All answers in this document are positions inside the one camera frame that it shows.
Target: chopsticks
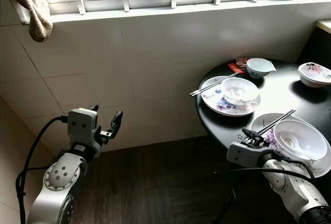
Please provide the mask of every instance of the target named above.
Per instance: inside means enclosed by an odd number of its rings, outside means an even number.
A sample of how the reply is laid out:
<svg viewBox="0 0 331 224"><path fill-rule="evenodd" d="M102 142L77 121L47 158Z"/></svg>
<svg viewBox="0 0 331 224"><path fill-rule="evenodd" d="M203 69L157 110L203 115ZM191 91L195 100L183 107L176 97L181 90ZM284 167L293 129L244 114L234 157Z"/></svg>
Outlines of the chopsticks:
<svg viewBox="0 0 331 224"><path fill-rule="evenodd" d="M228 78L234 77L234 76L237 75L237 74L239 74L239 72L233 73L233 74L227 76L226 78L223 78L223 79L221 79L221 80L218 80L218 81L216 81L215 83L212 83L211 85L208 85L208 86L206 86L206 87L204 87L204 88L197 89L196 91L193 91L192 93L190 93L190 96L191 96L191 97L194 97L194 96L196 96L196 95L198 95L198 94L201 94L202 92L206 91L207 89L210 89L210 88L214 87L215 85L219 84L220 82L224 81L225 79L228 79Z"/></svg>
<svg viewBox="0 0 331 224"><path fill-rule="evenodd" d="M265 132L267 132L269 129L271 129L272 127L274 127L279 121L282 121L284 119L286 119L287 117L289 117L291 114L293 114L295 112L295 110L291 109L289 112L287 112L286 114L283 114L281 117L275 119L273 122L271 122L270 124L266 125L264 128L262 128L260 131L258 131L259 135L264 134ZM249 144L253 141L253 139L251 138L246 138L244 139L244 143Z"/></svg>

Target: plate with purple flowers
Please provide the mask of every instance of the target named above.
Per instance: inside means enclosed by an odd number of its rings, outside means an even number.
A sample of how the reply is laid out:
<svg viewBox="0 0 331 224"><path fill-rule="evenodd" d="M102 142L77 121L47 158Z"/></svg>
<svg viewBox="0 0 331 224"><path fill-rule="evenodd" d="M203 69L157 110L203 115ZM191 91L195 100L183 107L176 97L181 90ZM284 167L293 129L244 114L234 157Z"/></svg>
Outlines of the plate with purple flowers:
<svg viewBox="0 0 331 224"><path fill-rule="evenodd" d="M250 129L253 131L259 131L263 127L265 127L268 124L270 124L271 122L273 122L275 119L279 118L280 116L282 116L282 114L280 114L280 113L269 113L269 114L261 115L252 122ZM298 117L294 117L292 115L287 117L287 120L303 122L315 129L315 127L310 125L308 122L306 122L303 119L300 119ZM324 139L325 139L325 143L327 146L326 155L317 161L313 161L313 160L303 160L298 157L294 157L293 155L291 155L290 153L288 153L287 151L282 149L282 147L280 145L278 145L272 129L270 129L268 132L266 132L262 136L264 137L265 141L267 143L269 143L269 147L271 149L279 151L279 152L283 153L285 156L292 158L294 160L300 160L302 162L305 162L310 167L310 169L315 177L324 176L326 173L328 173L331 170L331 146L325 137L324 137Z"/></svg>
<svg viewBox="0 0 331 224"><path fill-rule="evenodd" d="M211 85L227 76L218 76L210 78L205 81L201 88ZM214 87L204 91L202 94L202 99L206 105L214 110L215 112L226 115L226 116L244 116L254 112L261 102L261 97L258 95L253 101L245 102L243 105L234 105L225 100L221 83L215 85Z"/></svg>

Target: plate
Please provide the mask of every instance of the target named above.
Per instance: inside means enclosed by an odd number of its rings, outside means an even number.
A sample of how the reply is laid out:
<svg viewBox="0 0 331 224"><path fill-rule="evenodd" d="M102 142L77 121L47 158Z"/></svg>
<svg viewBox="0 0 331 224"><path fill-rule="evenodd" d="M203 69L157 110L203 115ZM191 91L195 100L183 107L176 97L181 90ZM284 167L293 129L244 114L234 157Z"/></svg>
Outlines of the plate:
<svg viewBox="0 0 331 224"><path fill-rule="evenodd" d="M265 127L269 123L273 122L275 119L279 118L282 115L283 114L279 114L279 113L269 113L269 114L261 115L261 116L257 117L252 122L252 124L250 125L250 129L253 130L253 131L259 131L263 127ZM304 121L303 119L300 119L298 117L294 117L292 115L287 117L285 120L300 121L300 122L306 123L307 125L311 126L314 129L316 129L315 127L310 125L308 122ZM330 146L329 142L327 141L327 139L324 136L323 136L323 138L324 138L326 146L327 146L326 155L318 161L307 162L307 164L311 167L312 173L314 174L315 177L324 176L331 169L331 146Z"/></svg>
<svg viewBox="0 0 331 224"><path fill-rule="evenodd" d="M218 76L208 79L204 82L201 88L211 85L227 76ZM238 106L227 102L223 96L221 90L221 84L217 84L214 87L204 91L202 94L202 99L206 105L214 110L215 112L226 115L226 116L244 116L254 112L261 102L260 95L253 101L245 103L244 105Z"/></svg>

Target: window sill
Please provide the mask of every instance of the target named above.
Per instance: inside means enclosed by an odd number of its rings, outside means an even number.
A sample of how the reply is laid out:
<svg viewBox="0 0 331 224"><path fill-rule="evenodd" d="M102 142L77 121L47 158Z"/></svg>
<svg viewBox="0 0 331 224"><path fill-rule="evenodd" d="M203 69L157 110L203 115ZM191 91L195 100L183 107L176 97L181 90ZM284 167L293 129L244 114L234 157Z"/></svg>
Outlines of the window sill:
<svg viewBox="0 0 331 224"><path fill-rule="evenodd" d="M241 2L224 2L221 3L220 5L214 5L214 4L183 5L183 6L177 6L174 9L171 9L170 7L141 8L141 9L130 9L129 12L124 12L123 10L109 10L109 11L87 12L84 15L80 15L79 13L66 13L66 14L51 15L51 21L53 23L56 23L56 22L111 19L111 18L124 18L124 17L136 17L136 16L155 16L160 14L215 11L221 9L236 9L236 8L263 7L263 6L273 6L273 5L308 4L308 3L331 3L331 0L259 0L256 3L250 1L241 1Z"/></svg>

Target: bowl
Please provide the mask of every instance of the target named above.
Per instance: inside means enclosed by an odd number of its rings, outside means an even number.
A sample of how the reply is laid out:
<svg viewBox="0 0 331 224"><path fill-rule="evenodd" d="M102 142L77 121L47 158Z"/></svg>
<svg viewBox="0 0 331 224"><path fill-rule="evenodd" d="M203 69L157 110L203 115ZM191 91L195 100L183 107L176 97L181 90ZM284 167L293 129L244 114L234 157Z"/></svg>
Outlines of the bowl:
<svg viewBox="0 0 331 224"><path fill-rule="evenodd" d="M262 78L271 71L276 70L270 61L256 57L247 60L246 69L252 78Z"/></svg>
<svg viewBox="0 0 331 224"><path fill-rule="evenodd" d="M331 84L331 70L309 62L299 66L300 80L308 87L320 88Z"/></svg>
<svg viewBox="0 0 331 224"><path fill-rule="evenodd" d="M327 152L323 135L306 123L284 120L274 126L276 142L291 155L304 160L319 160Z"/></svg>
<svg viewBox="0 0 331 224"><path fill-rule="evenodd" d="M226 101L234 105L244 105L259 96L259 89L252 82L242 78L229 78L221 83Z"/></svg>

